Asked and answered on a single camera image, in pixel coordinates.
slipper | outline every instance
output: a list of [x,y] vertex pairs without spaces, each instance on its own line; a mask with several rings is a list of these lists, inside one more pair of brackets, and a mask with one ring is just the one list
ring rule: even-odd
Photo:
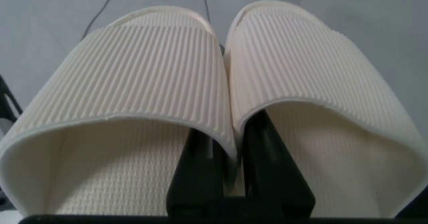
[[316,198],[313,217],[394,217],[427,186],[428,148],[397,97],[347,37],[302,8],[244,7],[225,66],[238,149],[266,109]]
[[189,129],[236,162],[219,42],[197,13],[149,7],[80,42],[0,143],[0,185],[33,214],[166,215]]

slide sandal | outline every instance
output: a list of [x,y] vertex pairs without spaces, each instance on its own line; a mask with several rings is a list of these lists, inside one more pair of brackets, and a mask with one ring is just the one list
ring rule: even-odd
[[197,13],[149,7],[80,42],[0,144],[23,216],[166,215],[189,129],[236,162],[219,42]]
[[315,196],[313,217],[394,217],[427,186],[428,148],[397,97],[347,37],[302,8],[244,7],[225,65],[238,149],[265,109]]

black cable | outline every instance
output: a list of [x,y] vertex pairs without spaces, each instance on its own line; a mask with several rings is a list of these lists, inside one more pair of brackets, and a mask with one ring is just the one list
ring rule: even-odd
[[85,37],[86,37],[86,35],[88,34],[88,31],[89,31],[89,28],[91,28],[91,26],[92,26],[92,24],[94,23],[94,21],[95,21],[95,19],[99,16],[99,14],[106,8],[106,6],[107,6],[107,3],[109,2],[110,0],[107,0],[106,2],[105,2],[105,4],[104,4],[104,6],[102,6],[102,8],[101,8],[101,10],[95,15],[95,17],[91,20],[91,22],[89,23],[89,25],[87,26],[87,28],[86,28],[86,30],[85,30],[85,33],[83,34],[83,36],[82,36],[82,38],[81,38],[81,40],[80,41],[82,41]]

textured insole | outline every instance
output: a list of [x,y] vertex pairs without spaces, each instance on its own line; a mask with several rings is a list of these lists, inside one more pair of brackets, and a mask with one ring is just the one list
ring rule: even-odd
[[78,126],[64,134],[48,213],[166,215],[189,129],[149,120]]
[[280,104],[267,113],[316,197],[312,216],[380,215],[370,147],[382,138],[313,104]]

